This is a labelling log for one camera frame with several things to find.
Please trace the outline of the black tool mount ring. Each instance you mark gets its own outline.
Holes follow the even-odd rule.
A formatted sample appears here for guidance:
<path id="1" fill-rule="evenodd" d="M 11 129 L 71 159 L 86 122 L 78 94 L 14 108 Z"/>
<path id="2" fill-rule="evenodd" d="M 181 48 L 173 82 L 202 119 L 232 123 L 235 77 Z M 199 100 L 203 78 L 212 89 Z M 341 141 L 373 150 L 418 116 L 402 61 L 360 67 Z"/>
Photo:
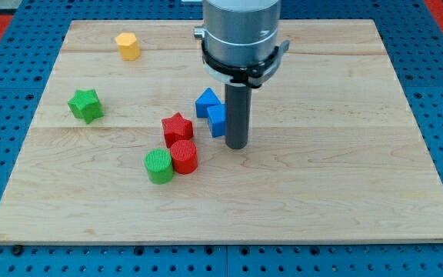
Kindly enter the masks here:
<path id="1" fill-rule="evenodd" d="M 250 66 L 235 66 L 223 64 L 213 58 L 205 47 L 202 46 L 202 61 L 206 72 L 214 79 L 232 86 L 247 86 L 260 88 L 278 70 L 282 56 L 288 51 L 289 40 L 275 46 L 272 53 L 263 61 Z"/>

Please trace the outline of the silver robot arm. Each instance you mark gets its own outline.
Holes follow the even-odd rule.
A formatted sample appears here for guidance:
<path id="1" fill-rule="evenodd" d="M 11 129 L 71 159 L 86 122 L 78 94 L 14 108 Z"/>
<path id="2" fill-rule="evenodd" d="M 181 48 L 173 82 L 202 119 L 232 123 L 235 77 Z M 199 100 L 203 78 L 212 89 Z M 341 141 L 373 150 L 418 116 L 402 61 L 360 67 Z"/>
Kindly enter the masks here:
<path id="1" fill-rule="evenodd" d="M 277 43 L 279 0 L 205 0 L 194 28 L 207 73 L 225 85 L 225 144 L 248 144 L 251 92 L 278 70 L 290 41 Z"/>

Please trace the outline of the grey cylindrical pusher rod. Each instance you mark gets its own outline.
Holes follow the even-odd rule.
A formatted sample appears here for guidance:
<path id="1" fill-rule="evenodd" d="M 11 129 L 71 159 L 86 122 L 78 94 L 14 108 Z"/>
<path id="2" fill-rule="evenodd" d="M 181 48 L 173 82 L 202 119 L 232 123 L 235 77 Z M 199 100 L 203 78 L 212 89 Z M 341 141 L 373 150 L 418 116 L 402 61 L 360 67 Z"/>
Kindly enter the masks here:
<path id="1" fill-rule="evenodd" d="M 225 144 L 243 149 L 248 143 L 251 88 L 225 85 Z"/>

